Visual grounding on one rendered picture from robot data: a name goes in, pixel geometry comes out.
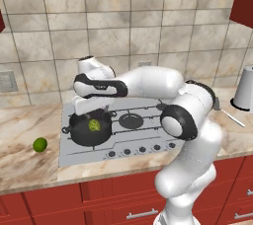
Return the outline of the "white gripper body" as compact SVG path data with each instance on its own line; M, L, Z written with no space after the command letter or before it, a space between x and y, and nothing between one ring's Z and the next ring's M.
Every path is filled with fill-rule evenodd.
M94 97L90 99L84 99L80 96L75 96L71 103L74 107L74 111L77 115L89 113L97 109L104 109L114 102L114 98Z

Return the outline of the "green broccoli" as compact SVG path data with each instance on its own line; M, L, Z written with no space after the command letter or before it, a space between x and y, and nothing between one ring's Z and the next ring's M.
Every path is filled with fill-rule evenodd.
M89 129L93 132L101 130L101 123L97 119L90 119L88 123Z

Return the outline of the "black cooking pot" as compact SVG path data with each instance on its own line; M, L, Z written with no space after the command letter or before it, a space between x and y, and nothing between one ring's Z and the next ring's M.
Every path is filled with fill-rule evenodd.
M101 130L93 132L89 129L89 120L85 114L77 115L74 113L69 119L69 125L63 126L61 131L64 134L69 133L73 142L84 147L92 147L105 143L113 134L112 118L117 114L115 112L105 112L98 109L89 112L91 119L97 119L101 123Z

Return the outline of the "green lime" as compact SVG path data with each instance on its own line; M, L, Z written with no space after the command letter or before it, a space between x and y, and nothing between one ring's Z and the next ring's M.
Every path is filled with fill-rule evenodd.
M43 152L46 149L46 147L47 141L42 137L37 138L33 143L33 148L38 153Z

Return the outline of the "grey hob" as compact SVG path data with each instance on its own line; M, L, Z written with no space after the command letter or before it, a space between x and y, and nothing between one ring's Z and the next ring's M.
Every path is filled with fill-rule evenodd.
M170 103L169 100L142 98L115 99L109 106L109 112L117 114L112 118L112 136L105 143L92 148L76 144L69 133L64 134L61 131L59 165L72 166L181 149L184 142L168 135L160 123L162 111ZM69 119L74 113L74 107L71 104L63 106L61 129L69 125ZM169 147L170 142L176 144L174 149ZM161 146L159 151L153 149L155 144ZM139 147L145 147L146 152L140 153ZM130 149L131 153L125 155L125 149ZM109 157L110 151L115 151L116 156Z

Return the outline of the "red drawer front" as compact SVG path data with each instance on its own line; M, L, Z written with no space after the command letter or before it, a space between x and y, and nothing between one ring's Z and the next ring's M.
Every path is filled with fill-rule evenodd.
M246 156L232 190L232 202L247 201L253 195L247 195L247 190L253 191L253 155Z
M165 200L152 198L134 200L128 203L115 203L108 207L92 208L85 212L86 225L152 225L155 217L163 210ZM158 210L157 214L127 220L129 213Z
M204 189L193 207L193 214L201 225L215 225L243 160L243 157L238 157L213 163L216 178Z
M226 204L222 209L220 216L215 225L229 225L246 220L253 219L252 217L243 219L234 219L234 214L246 214L253 212L253 198L251 200L237 202L233 204Z
M156 174L157 171L150 171L81 183L82 200L157 195L154 183Z

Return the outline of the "red cupboard door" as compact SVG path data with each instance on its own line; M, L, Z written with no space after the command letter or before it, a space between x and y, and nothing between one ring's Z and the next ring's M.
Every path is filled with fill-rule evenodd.
M0 195L0 225L34 225L21 193Z
M86 225L79 184L23 193L34 225Z

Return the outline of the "grey wall socket plate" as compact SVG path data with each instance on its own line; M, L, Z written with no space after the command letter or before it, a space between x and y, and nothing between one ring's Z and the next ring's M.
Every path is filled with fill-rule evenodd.
M12 70L0 71L0 92L17 92L18 86Z

